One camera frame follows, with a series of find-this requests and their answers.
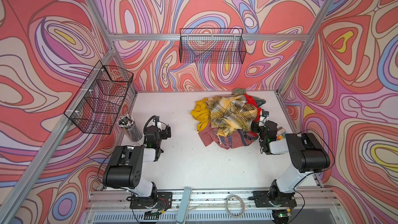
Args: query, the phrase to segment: plaid shirt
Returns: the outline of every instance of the plaid shirt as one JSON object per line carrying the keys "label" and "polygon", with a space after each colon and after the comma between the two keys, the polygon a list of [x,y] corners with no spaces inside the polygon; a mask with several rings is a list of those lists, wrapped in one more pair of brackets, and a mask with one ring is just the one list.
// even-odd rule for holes
{"label": "plaid shirt", "polygon": [[250,131],[251,122],[257,117],[257,108],[246,104],[244,95],[215,96],[206,101],[210,110],[211,127],[219,127],[217,135],[229,136],[237,129]]}

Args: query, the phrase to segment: wire basket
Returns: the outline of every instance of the wire basket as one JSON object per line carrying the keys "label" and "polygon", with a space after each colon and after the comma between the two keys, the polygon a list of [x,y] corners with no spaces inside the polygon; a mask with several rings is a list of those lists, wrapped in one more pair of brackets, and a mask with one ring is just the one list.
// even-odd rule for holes
{"label": "wire basket", "polygon": [[111,134],[133,76],[118,66],[102,65],[71,116],[64,114],[83,133]]}
{"label": "wire basket", "polygon": [[181,28],[181,63],[240,63],[246,56],[242,28]]}

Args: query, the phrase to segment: aluminum frame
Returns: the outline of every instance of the aluminum frame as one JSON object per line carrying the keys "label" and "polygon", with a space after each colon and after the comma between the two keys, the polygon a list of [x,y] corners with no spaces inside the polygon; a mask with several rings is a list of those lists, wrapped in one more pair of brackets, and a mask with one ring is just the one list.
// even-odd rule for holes
{"label": "aluminum frame", "polygon": [[[85,0],[89,11],[91,12],[94,21],[97,23],[99,30],[106,42],[109,50],[107,54],[102,59],[103,64],[108,65],[112,58],[115,57],[115,62],[118,66],[125,68],[125,65],[116,50],[114,45],[115,41],[121,40],[178,40],[179,34],[112,34],[109,32],[103,17],[99,11],[97,3],[95,0]],[[318,14],[316,15],[309,32],[307,34],[244,34],[244,40],[295,40],[295,41],[303,41],[304,45],[301,46],[295,58],[293,58],[292,63],[289,68],[286,70],[284,77],[279,84],[277,92],[280,91],[281,88],[285,87],[285,84],[288,82],[286,80],[287,75],[291,73],[295,73],[298,63],[303,58],[304,54],[309,49],[309,44],[315,37],[316,31],[319,29],[322,21],[326,17],[331,5],[335,0],[325,0],[325,2],[320,7]],[[90,78],[88,79],[84,89],[87,89],[90,85]],[[137,92],[132,89],[132,93],[134,96],[137,95]],[[84,95],[81,91],[79,92],[79,96],[74,100],[77,101]],[[33,158],[32,162],[29,164],[28,168],[23,173],[22,177],[18,180],[17,184],[13,187],[12,191],[8,194],[6,199],[4,200],[2,206],[0,207],[0,223],[8,224],[12,221],[15,214],[19,210],[20,206],[23,204],[24,200],[28,196],[32,187],[36,183],[38,177],[41,175],[43,169],[46,167],[48,161],[52,157],[59,143],[67,133],[68,129],[71,126],[71,121],[67,119],[66,116],[63,116],[62,119],[58,122],[57,126],[54,128],[50,136],[47,138],[46,142],[38,151],[37,155]],[[316,208],[319,208],[319,202],[315,203]]]}

